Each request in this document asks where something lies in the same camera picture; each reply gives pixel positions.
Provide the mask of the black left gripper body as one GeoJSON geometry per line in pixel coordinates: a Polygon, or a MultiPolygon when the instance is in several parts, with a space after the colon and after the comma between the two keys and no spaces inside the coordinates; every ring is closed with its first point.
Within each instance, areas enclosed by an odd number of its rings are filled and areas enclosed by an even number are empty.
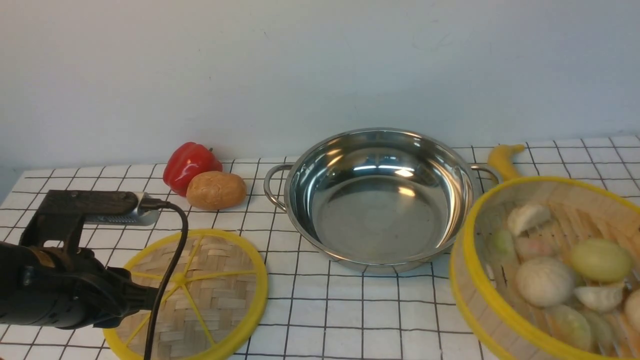
{"type": "Polygon", "coordinates": [[[124,268],[104,266],[89,249],[1,244],[0,321],[3,325],[116,328],[150,311],[156,287],[133,281],[124,268]]]}

